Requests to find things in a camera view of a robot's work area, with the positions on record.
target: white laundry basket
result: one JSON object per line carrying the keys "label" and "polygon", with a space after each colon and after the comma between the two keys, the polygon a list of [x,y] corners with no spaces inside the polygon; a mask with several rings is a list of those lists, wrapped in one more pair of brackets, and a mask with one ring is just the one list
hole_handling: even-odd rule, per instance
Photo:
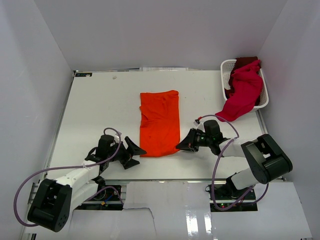
{"label": "white laundry basket", "polygon": [[[223,63],[221,63],[222,92],[223,92],[223,97],[226,101],[227,101],[227,96],[225,93],[225,89],[230,89],[230,85],[229,85],[230,73],[231,73],[232,69],[234,69],[236,61],[237,61],[236,59],[229,59],[229,60],[225,60]],[[254,106],[250,112],[255,112],[258,109],[264,108],[269,102],[267,86],[266,86],[265,78],[264,78],[264,75],[263,75],[261,69],[259,70],[258,75],[263,80],[263,87],[262,87],[262,91],[260,93],[260,103],[259,103],[259,106]]]}

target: white table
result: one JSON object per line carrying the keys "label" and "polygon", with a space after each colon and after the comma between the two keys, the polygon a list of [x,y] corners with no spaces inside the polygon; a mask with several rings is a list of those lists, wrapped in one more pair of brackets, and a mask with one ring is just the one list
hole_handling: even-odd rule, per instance
{"label": "white table", "polygon": [[[148,71],[94,72],[91,77],[75,77],[60,126],[50,167],[80,165],[88,151],[98,145],[103,129],[113,127],[137,145],[140,144],[140,93],[179,92],[181,140],[194,119],[219,112],[224,105],[220,71]],[[242,139],[262,134],[255,112],[233,122]],[[219,123],[223,135],[235,136],[227,123]],[[178,152],[152,158],[138,157],[140,165],[124,170],[116,161],[101,175],[107,180],[204,180],[212,177],[217,157],[209,148],[197,153]],[[241,157],[226,157],[219,165],[216,178],[248,168]],[[55,179],[69,172],[48,172]]]}

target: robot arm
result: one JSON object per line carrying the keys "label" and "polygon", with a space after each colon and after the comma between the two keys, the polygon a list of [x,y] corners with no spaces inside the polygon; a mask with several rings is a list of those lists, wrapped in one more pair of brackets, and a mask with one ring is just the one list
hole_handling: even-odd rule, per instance
{"label": "robot arm", "polygon": [[[186,138],[176,148],[197,152],[199,147],[209,147],[213,154],[219,155],[228,144],[228,139],[223,137],[216,120],[205,121],[203,126],[204,132],[190,129]],[[252,141],[235,139],[225,149],[223,157],[245,157],[249,164],[248,169],[226,179],[223,188],[228,189],[230,195],[258,183],[267,184],[293,169],[290,159],[269,134],[261,135]]]}
{"label": "robot arm", "polygon": [[[102,135],[98,146],[89,151],[83,161],[83,168],[75,169],[57,179],[43,180],[36,192],[27,215],[30,222],[59,232],[66,224],[72,211],[85,200],[105,186],[105,180],[99,175],[107,169],[109,162],[119,161],[126,170],[139,164],[133,156],[147,152],[135,145],[127,136],[117,143],[111,135]],[[111,157],[119,147],[117,154],[103,164],[98,164]]]}

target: gray wall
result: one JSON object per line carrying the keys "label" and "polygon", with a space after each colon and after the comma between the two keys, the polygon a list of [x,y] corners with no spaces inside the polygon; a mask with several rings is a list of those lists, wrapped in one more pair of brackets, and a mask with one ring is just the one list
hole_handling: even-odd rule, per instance
{"label": "gray wall", "polygon": [[[17,240],[13,199],[43,169],[72,71],[33,0],[0,0],[0,239]],[[32,183],[20,195],[24,218]]]}
{"label": "gray wall", "polygon": [[257,55],[287,0],[35,0],[73,70],[190,67]]}
{"label": "gray wall", "polygon": [[293,180],[314,239],[320,239],[320,2],[289,0],[263,45],[270,102],[263,116],[293,162]]}

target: folded cloth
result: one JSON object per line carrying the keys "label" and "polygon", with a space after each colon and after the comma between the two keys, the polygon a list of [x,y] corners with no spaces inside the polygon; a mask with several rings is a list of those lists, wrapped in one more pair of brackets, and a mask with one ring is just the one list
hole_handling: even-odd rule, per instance
{"label": "folded cloth", "polygon": [[180,142],[179,92],[140,93],[141,157],[161,157],[174,154]]}
{"label": "folded cloth", "polygon": [[[237,57],[236,58],[236,62],[234,64],[234,67],[230,73],[230,79],[229,79],[229,86],[230,86],[230,89],[224,89],[224,92],[225,92],[225,95],[226,95],[226,98],[230,98],[230,94],[234,94],[235,93],[235,88],[234,88],[234,85],[233,85],[233,80],[234,78],[232,77],[232,74],[235,73],[235,70],[239,69],[239,68],[242,68],[244,67],[245,65],[248,65],[250,63],[252,63],[253,61],[255,60],[258,60],[258,57],[257,56],[247,56],[247,57]],[[257,98],[257,100],[255,101],[255,106],[259,106],[260,104],[260,95],[259,97]]]}
{"label": "folded cloth", "polygon": [[231,122],[253,109],[264,84],[262,78],[257,74],[260,69],[259,63],[260,60],[255,60],[234,71],[232,74],[234,93],[230,94],[222,111],[216,113],[217,116]]}

